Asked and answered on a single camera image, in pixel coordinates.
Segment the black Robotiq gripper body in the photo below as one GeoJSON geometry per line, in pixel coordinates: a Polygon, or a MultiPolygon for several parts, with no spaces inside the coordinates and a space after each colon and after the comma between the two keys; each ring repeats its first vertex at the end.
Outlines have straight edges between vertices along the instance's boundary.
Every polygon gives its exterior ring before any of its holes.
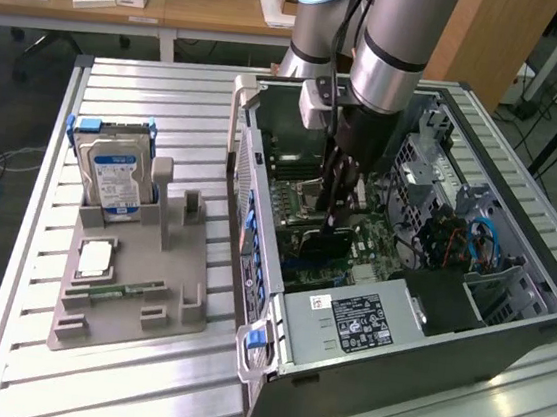
{"type": "Polygon", "coordinates": [[[399,118],[399,111],[384,115],[364,106],[345,107],[339,117],[335,143],[359,164],[361,173],[369,173],[385,152],[399,118]]]}

